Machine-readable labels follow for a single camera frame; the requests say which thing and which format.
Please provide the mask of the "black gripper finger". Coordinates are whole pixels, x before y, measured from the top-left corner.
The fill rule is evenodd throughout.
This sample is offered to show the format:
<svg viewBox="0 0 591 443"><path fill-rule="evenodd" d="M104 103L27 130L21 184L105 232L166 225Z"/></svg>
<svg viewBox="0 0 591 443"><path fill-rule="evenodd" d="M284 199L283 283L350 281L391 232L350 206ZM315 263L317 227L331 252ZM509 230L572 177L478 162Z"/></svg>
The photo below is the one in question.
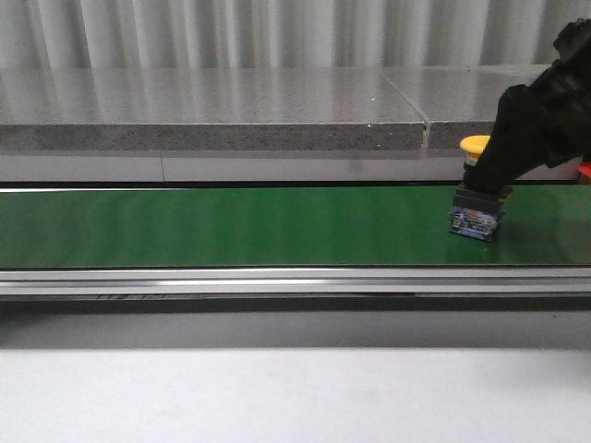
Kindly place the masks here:
<svg viewBox="0 0 591 443"><path fill-rule="evenodd" d="M497 195L546 162L545 137L551 124L550 113L526 85L509 87L499 99L490 139L476 166L466 173L466 187Z"/></svg>

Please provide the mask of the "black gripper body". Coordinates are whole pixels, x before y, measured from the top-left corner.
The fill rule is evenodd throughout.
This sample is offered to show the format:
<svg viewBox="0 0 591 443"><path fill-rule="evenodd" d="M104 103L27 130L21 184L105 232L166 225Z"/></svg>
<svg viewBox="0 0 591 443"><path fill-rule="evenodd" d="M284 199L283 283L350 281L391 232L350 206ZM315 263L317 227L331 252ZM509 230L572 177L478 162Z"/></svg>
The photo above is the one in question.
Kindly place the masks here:
<svg viewBox="0 0 591 443"><path fill-rule="evenodd" d="M568 23L553 46L559 57L527 88L529 169L590 155L590 20Z"/></svg>

